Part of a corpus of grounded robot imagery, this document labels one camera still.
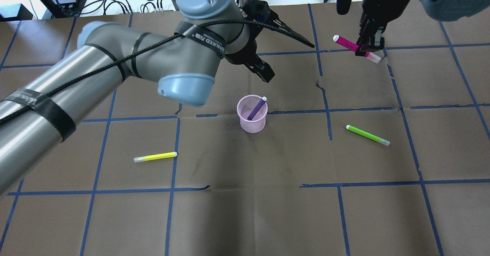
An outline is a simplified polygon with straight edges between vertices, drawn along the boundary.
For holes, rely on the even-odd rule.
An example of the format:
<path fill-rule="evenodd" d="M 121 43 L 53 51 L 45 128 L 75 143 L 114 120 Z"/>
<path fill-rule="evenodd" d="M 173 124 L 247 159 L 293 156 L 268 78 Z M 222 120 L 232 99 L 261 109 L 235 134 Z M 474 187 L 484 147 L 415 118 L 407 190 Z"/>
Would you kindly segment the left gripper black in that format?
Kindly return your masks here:
<path fill-rule="evenodd" d="M 260 22 L 276 27 L 282 26 L 282 21 L 278 14 L 271 10 L 266 1 L 247 0 L 242 5 L 241 9 L 245 13 L 244 20 L 250 22 Z M 238 52 L 226 54 L 225 59 L 234 65 L 245 65 L 248 70 L 258 76 L 263 82 L 269 83 L 275 76 L 275 72 L 271 66 L 263 61 L 257 54 L 256 38 L 264 29 L 263 26 L 254 24 L 243 25 L 248 31 L 248 38 L 245 46 Z"/>

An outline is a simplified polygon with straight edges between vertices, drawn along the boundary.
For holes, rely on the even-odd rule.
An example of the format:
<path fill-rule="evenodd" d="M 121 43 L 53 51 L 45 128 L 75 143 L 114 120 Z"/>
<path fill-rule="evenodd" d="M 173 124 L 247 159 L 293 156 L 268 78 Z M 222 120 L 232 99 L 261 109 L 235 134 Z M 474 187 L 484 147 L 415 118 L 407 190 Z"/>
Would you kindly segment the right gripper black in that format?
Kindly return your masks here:
<path fill-rule="evenodd" d="M 387 24 L 399 18 L 410 0 L 363 0 L 360 19 L 358 48 L 356 56 L 377 52 L 385 48 L 383 33 Z M 336 0 L 336 11 L 340 15 L 348 14 L 352 0 Z"/>

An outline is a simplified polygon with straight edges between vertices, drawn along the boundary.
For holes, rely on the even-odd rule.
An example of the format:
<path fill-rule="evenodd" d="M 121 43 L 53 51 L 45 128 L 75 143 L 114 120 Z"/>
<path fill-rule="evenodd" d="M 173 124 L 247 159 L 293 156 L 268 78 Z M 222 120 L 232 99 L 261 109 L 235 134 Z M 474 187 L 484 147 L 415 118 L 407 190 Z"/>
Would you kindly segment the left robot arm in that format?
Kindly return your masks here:
<path fill-rule="evenodd" d="M 183 19 L 169 37 L 112 22 L 86 24 L 74 52 L 1 100 L 1 197 L 128 77 L 156 82 L 159 95 L 195 107 L 210 96 L 222 59 L 270 81 L 273 70 L 255 49 L 262 29 L 309 42 L 255 15 L 255 2 L 176 0 Z"/>

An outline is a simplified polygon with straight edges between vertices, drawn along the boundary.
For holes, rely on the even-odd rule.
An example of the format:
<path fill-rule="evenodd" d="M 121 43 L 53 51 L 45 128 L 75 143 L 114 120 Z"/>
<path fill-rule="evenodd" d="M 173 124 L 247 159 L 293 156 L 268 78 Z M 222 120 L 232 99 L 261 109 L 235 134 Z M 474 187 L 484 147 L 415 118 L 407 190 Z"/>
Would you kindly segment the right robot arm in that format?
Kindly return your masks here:
<path fill-rule="evenodd" d="M 355 54 L 359 57 L 385 48 L 383 33 L 387 24 L 401 17 L 411 0 L 363 0 L 359 38 Z M 440 22 L 471 17 L 489 7 L 490 0 L 419 0 L 426 14 Z M 349 12 L 352 0 L 336 0 L 340 15 Z"/>

